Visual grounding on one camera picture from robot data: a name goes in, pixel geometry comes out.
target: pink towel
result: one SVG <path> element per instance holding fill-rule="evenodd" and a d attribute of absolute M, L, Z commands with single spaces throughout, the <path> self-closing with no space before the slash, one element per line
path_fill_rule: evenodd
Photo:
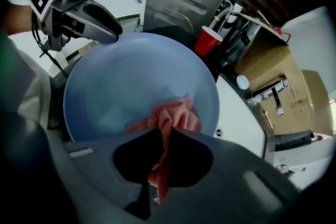
<path fill-rule="evenodd" d="M 158 104 L 153 107 L 149 118 L 127 126 L 125 131 L 127 133 L 132 133 L 152 127 L 159 127 L 161 131 L 163 153 L 160 160 L 154 165 L 152 171 L 148 175 L 148 182 L 158 188 L 157 197 L 160 202 L 168 191 L 170 164 L 166 158 L 169 149 L 171 128 L 179 127 L 195 132 L 199 132 L 201 130 L 201 122 L 199 121 L 194 108 L 193 99 L 191 97 L 186 97 Z"/>

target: gray appliance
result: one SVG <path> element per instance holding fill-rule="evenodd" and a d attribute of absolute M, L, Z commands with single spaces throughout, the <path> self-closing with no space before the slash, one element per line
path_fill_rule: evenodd
<path fill-rule="evenodd" d="M 198 37 L 202 26 L 210 24 L 223 1 L 146 0 L 143 29 L 177 25 Z"/>

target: cable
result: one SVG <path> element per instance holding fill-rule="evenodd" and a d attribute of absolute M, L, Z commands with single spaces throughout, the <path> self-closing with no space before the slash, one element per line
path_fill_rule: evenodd
<path fill-rule="evenodd" d="M 214 19 L 212 20 L 212 22 L 209 24 L 209 28 L 210 29 L 214 29 L 215 26 L 217 25 L 217 23 L 225 16 L 229 13 L 230 8 L 226 7 L 224 9 L 221 10 L 220 13 L 217 14 L 217 16 L 214 16 Z"/>
<path fill-rule="evenodd" d="M 287 39 L 286 43 L 288 43 L 290 37 L 292 36 L 290 33 L 282 32 L 281 29 L 280 29 L 279 27 L 275 27 L 275 28 L 274 28 L 274 31 L 278 32 L 280 35 L 283 35 L 283 34 L 288 35 L 288 39 Z"/>
<path fill-rule="evenodd" d="M 138 22 L 136 23 L 137 25 L 136 25 L 136 27 L 135 27 L 135 29 L 134 29 L 134 31 L 133 31 L 133 33 L 135 33 L 135 30 L 137 29 L 137 27 L 139 26 L 139 24 L 140 24 L 140 18 L 138 19 Z"/>
<path fill-rule="evenodd" d="M 258 10 L 257 13 L 258 13 L 258 14 L 265 20 L 266 24 L 267 24 L 270 28 L 274 29 L 274 27 L 272 26 L 272 24 L 270 24 L 270 22 L 266 19 L 266 17 L 261 13 L 260 10 Z"/>
<path fill-rule="evenodd" d="M 37 16 L 34 13 L 34 11 L 32 11 L 32 21 L 31 21 L 31 24 L 32 24 L 31 25 L 32 26 L 31 27 L 32 28 L 31 32 L 33 34 L 33 37 L 34 37 L 37 45 L 40 47 L 40 49 L 43 51 L 43 53 L 49 57 L 50 61 L 52 61 L 55 64 L 55 66 L 57 66 L 59 68 L 60 71 L 63 71 L 63 69 L 62 69 L 61 65 L 58 63 L 58 61 L 56 61 L 56 59 L 54 57 L 52 57 L 47 50 L 42 49 L 43 44 L 41 43 L 40 35 L 38 33 Z"/>
<path fill-rule="evenodd" d="M 284 42 L 286 42 L 284 40 L 284 38 L 278 33 L 276 32 L 274 29 L 270 28 L 268 25 L 250 17 L 250 16 L 247 16 L 246 14 L 242 14 L 242 13 L 239 13 L 239 12 L 235 12 L 234 10 L 231 11 L 231 14 L 232 15 L 235 15 L 235 16 L 238 16 L 238 17 L 241 17 L 241 18 L 244 18 L 244 19 L 247 19 L 249 20 L 250 22 L 256 24 L 256 25 L 259 25 L 261 26 L 262 28 L 266 29 L 267 31 L 270 31 L 271 33 L 273 33 L 275 36 L 277 36 L 278 38 L 280 38 L 281 40 L 283 40 Z"/>
<path fill-rule="evenodd" d="M 231 1 L 230 1 L 230 0 L 225 0 L 225 2 L 230 4 L 230 11 L 226 14 L 226 16 L 225 16 L 225 18 L 224 18 L 222 24 L 220 25 L 220 27 L 219 27 L 217 33 L 220 32 L 220 30 L 222 29 L 222 27 L 223 27 L 223 25 L 225 24 L 225 22 L 229 19 L 229 16 L 230 16 L 230 14 L 231 14 L 231 11 L 233 10 L 233 5 L 232 5 Z"/>

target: red solo cup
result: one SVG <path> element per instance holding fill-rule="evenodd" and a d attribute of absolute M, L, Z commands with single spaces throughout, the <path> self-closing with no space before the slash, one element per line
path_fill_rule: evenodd
<path fill-rule="evenodd" d="M 202 26 L 202 31 L 195 45 L 195 52 L 204 56 L 209 53 L 216 45 L 222 42 L 222 37 L 209 27 Z"/>

